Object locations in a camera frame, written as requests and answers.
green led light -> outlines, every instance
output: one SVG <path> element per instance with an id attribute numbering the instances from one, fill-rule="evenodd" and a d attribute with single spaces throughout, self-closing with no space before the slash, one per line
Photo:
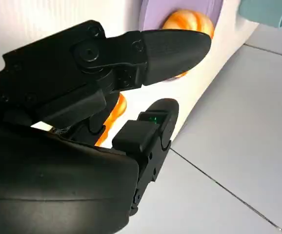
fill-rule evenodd
<path id="1" fill-rule="evenodd" d="M 151 122 L 157 123 L 157 117 L 150 117 L 149 120 Z"/>

black plastic housing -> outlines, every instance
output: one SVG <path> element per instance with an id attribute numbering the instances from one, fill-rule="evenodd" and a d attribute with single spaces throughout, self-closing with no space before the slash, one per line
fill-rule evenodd
<path id="1" fill-rule="evenodd" d="M 23 126 L 0 126 L 0 234 L 110 234 L 123 228 L 135 160 Z"/>

orange pumpkin toy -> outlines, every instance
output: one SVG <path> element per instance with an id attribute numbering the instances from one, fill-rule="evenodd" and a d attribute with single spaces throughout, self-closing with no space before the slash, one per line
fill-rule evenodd
<path id="1" fill-rule="evenodd" d="M 210 18 L 200 12 L 190 10 L 179 10 L 170 15 L 163 29 L 184 29 L 193 30 L 208 34 L 211 39 L 214 36 L 215 27 Z M 176 78 L 183 77 L 187 72 L 184 72 Z"/>
<path id="2" fill-rule="evenodd" d="M 105 131 L 101 135 L 95 146 L 101 146 L 101 144 L 106 140 L 108 136 L 108 132 L 110 131 L 114 122 L 125 112 L 126 108 L 127 108 L 126 98 L 122 94 L 120 94 L 114 109 L 112 110 L 111 114 L 106 119 L 106 121 L 104 122 Z"/>

floor grout line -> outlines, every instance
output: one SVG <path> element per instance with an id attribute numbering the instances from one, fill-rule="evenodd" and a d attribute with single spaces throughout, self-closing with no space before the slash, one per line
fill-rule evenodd
<path id="1" fill-rule="evenodd" d="M 203 173 L 205 176 L 207 176 L 209 179 L 211 179 L 213 182 L 215 182 L 216 184 L 218 184 L 221 188 L 223 188 L 224 190 L 226 190 L 228 193 L 230 193 L 233 197 L 235 197 L 237 200 L 239 200 L 241 203 L 243 203 L 245 206 L 247 206 L 248 208 L 250 208 L 252 211 L 254 211 L 256 214 L 258 214 L 261 218 L 265 219 L 268 223 L 270 223 L 272 226 L 274 226 L 276 229 L 278 229 L 280 232 L 282 232 L 282 228 L 280 228 L 278 225 L 276 225 L 274 222 L 272 222 L 270 219 L 268 219 L 266 216 L 264 216 L 262 213 L 260 213 L 258 210 L 256 210 L 254 207 L 252 207 L 251 205 L 249 205 L 247 202 L 245 202 L 244 200 L 242 200 L 240 197 L 236 196 L 233 192 L 231 192 L 230 190 L 228 190 L 226 187 L 224 187 L 222 184 L 220 184 L 219 182 L 217 182 L 214 178 L 212 178 L 210 175 L 208 175 L 207 173 L 205 173 L 202 169 L 200 169 L 199 167 L 197 167 L 196 165 L 194 165 L 192 162 L 190 162 L 188 159 L 186 159 L 185 157 L 183 157 L 182 155 L 180 155 L 177 151 L 175 151 L 174 149 L 170 148 L 170 150 L 172 150 L 173 152 L 175 152 L 178 156 L 180 156 L 182 159 L 184 159 L 186 162 L 188 162 L 189 164 L 191 164 L 195 169 L 197 169 L 198 171 L 200 171 L 201 173 Z"/>
<path id="2" fill-rule="evenodd" d="M 275 55 L 282 56 L 282 53 L 278 53 L 278 52 L 275 52 L 275 51 L 272 51 L 272 50 L 263 49 L 261 47 L 254 46 L 254 45 L 249 45 L 249 44 L 246 44 L 246 43 L 244 45 L 247 46 L 247 47 L 251 47 L 251 48 L 254 48 L 254 49 L 258 49 L 258 50 L 266 51 L 266 52 L 269 52 L 269 53 L 272 53 L 272 54 L 275 54 Z"/>

purple disc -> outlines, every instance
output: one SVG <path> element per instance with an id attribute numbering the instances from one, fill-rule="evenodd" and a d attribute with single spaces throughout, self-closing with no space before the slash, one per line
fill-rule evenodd
<path id="1" fill-rule="evenodd" d="M 143 0 L 139 29 L 159 29 L 168 16 L 179 9 L 201 12 L 216 26 L 223 0 Z"/>

